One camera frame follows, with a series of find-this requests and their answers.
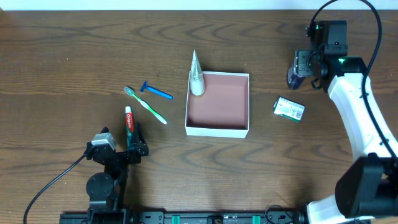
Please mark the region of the clear pump bottle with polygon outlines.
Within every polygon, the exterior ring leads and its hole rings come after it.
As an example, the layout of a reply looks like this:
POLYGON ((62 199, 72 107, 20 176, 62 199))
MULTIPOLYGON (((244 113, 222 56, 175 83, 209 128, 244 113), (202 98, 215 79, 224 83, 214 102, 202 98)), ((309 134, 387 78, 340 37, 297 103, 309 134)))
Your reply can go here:
POLYGON ((291 90, 297 90, 306 77, 301 77, 295 72, 296 66, 292 64, 287 72, 287 85, 291 90))

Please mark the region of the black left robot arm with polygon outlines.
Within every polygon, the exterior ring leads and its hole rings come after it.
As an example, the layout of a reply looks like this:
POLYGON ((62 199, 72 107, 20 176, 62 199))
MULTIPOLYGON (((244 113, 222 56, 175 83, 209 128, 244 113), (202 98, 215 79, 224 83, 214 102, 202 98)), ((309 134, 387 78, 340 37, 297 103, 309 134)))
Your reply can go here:
POLYGON ((130 223, 134 216, 124 206, 129 165, 141 162, 149 154, 141 125, 135 123, 127 133, 127 149, 116 151, 116 140, 107 127, 87 143, 85 157, 104 166, 104 171, 92 175, 86 184, 90 198, 85 223, 130 223))

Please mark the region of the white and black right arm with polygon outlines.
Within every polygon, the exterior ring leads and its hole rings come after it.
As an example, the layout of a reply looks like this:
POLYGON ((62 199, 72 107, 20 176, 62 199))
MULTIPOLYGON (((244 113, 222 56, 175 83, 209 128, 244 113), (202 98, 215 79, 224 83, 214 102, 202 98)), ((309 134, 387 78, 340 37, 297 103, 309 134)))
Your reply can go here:
POLYGON ((369 67, 349 57, 346 21, 313 21, 310 47, 296 50, 287 75, 296 90, 310 76, 334 102, 351 144, 353 165, 335 193, 310 202, 296 223, 353 223, 397 215, 397 140, 374 99, 369 67))

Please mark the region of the red and green toothpaste tube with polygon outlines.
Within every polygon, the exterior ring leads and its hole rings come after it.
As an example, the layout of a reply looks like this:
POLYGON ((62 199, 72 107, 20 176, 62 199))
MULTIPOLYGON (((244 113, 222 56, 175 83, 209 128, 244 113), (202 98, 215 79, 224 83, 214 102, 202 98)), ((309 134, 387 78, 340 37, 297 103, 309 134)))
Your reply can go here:
POLYGON ((131 106, 125 107, 125 121, 126 121, 126 134, 127 134, 127 148, 131 145, 131 138, 134 132, 134 116, 131 106))

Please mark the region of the green and white toothbrush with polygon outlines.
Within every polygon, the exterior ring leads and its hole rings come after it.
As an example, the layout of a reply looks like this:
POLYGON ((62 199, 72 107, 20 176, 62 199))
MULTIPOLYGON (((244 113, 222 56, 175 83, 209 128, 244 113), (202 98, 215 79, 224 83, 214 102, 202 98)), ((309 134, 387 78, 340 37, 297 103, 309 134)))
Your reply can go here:
POLYGON ((123 90, 124 90, 124 92, 125 92, 127 95, 129 95, 129 96, 135 98, 146 110, 148 110, 149 112, 151 112, 161 123, 167 124, 166 119, 165 119, 161 114, 159 114, 159 113, 156 112, 154 109, 152 109, 152 107, 151 107, 148 103, 146 103, 144 100, 140 99, 140 98, 136 95, 136 92, 134 91, 133 88, 131 88, 131 87, 129 87, 129 86, 125 86, 125 87, 123 88, 123 90))

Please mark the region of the blue disposable razor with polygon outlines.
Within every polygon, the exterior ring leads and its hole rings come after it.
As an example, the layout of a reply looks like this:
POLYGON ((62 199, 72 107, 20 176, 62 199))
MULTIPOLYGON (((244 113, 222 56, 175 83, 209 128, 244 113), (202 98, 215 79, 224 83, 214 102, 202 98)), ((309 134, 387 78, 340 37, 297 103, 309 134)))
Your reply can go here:
POLYGON ((145 92, 146 90, 149 91, 149 92, 151 92, 151 93, 153 93, 153 94, 156 94, 156 95, 159 95, 159 96, 161 96, 161 97, 163 97, 163 98, 166 98, 166 99, 168 99, 168 100, 172 100, 172 99, 173 99, 173 96, 172 96, 172 95, 170 95, 170 94, 168 94, 168 93, 166 93, 166 92, 163 92, 163 91, 161 91, 161 90, 158 90, 158 89, 156 89, 156 88, 154 88, 154 87, 152 87, 152 86, 149 86, 147 81, 145 81, 145 82, 142 84, 141 89, 140 89, 140 92, 143 93, 143 92, 145 92))

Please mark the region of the white and green small box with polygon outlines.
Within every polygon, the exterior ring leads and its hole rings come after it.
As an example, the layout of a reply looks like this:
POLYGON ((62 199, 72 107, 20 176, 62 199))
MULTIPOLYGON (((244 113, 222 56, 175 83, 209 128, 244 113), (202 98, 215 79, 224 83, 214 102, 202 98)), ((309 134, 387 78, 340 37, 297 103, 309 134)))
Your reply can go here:
POLYGON ((304 105, 290 101, 280 96, 274 103, 273 113, 291 119, 295 122, 300 122, 304 110, 304 105))

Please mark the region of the white upright tube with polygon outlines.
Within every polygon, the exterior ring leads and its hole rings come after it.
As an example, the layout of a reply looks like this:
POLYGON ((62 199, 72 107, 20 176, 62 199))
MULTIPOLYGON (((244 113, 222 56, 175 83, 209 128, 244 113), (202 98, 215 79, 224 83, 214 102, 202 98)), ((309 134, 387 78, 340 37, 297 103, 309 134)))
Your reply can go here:
POLYGON ((195 50, 190 69, 190 91, 195 96, 201 96, 205 92, 205 80, 195 50))

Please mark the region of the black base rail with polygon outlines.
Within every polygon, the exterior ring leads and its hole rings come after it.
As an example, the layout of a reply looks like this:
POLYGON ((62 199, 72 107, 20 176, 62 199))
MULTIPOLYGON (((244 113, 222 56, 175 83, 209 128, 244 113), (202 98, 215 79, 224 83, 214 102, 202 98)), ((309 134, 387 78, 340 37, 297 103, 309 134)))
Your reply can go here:
POLYGON ((133 212, 65 212, 60 215, 61 224, 304 224, 308 220, 303 212, 270 209, 251 213, 172 213, 161 211, 133 212))

